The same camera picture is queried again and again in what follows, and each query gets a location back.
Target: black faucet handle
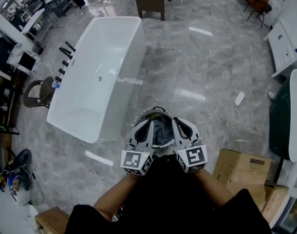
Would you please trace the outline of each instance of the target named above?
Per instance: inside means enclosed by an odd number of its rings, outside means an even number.
[[[66,48],[63,47],[59,47],[59,50],[65,54],[69,59],[72,59],[73,56],[71,56],[71,52],[69,50],[67,50]]]
[[[62,61],[62,64],[63,64],[64,66],[66,66],[66,67],[69,66],[69,64],[68,64],[65,60]]]
[[[57,76],[55,77],[55,80],[58,81],[58,82],[62,81],[62,79],[60,77],[57,77]]]
[[[59,68],[59,72],[61,73],[61,74],[65,74],[65,71],[63,70],[63,69],[61,69],[61,68]]]
[[[74,47],[71,46],[67,41],[65,42],[65,44],[66,44],[66,45],[67,45],[73,52],[76,51],[76,49],[74,49]]]

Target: chair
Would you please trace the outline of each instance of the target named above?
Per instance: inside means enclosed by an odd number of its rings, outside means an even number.
[[[31,19],[32,17],[30,16],[29,12],[28,11],[25,11],[22,16],[21,16],[21,19],[22,21],[25,21],[27,22],[29,19]]]
[[[42,107],[49,109],[55,88],[52,87],[53,77],[47,77],[45,80],[35,80],[29,84],[23,94],[23,104],[25,107]],[[39,98],[29,97],[28,94],[35,86],[40,85]]]
[[[249,18],[252,16],[252,14],[254,12],[257,12],[257,18],[259,16],[263,17],[262,18],[262,25],[261,28],[263,27],[263,23],[264,23],[264,17],[267,13],[269,13],[270,11],[272,11],[272,6],[269,5],[267,2],[263,1],[263,0],[255,0],[253,3],[251,4],[247,4],[245,10],[247,9],[247,7],[251,5],[251,7],[253,8],[253,11],[250,13],[249,17],[247,18],[247,21],[249,20]]]

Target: gray chair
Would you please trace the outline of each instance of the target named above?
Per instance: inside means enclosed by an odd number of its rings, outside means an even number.
[[[45,80],[34,80],[29,84],[23,94],[23,104],[25,107],[42,107],[49,109],[55,88],[52,87],[53,77],[47,77]],[[35,86],[40,85],[39,97],[29,97],[29,93]]]

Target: cardboard box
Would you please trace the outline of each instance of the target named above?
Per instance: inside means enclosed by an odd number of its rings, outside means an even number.
[[[54,207],[35,216],[37,228],[43,233],[64,234],[70,216],[59,207]]]
[[[287,186],[278,185],[271,181],[265,182],[265,205],[262,215],[270,224],[278,212],[281,204],[288,195],[289,188]]]
[[[270,165],[269,158],[223,149],[220,151],[213,176],[233,195],[246,188],[261,211],[265,204],[264,183]]]

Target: white cabinet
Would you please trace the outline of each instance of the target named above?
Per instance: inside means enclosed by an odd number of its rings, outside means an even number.
[[[289,77],[297,68],[297,39],[289,31],[287,24],[279,19],[273,30],[265,38],[269,41],[275,62],[275,78],[278,75]]]
[[[283,7],[276,0],[269,0],[269,5],[272,7],[266,17],[264,18],[264,24],[271,27],[280,13],[283,11]]]

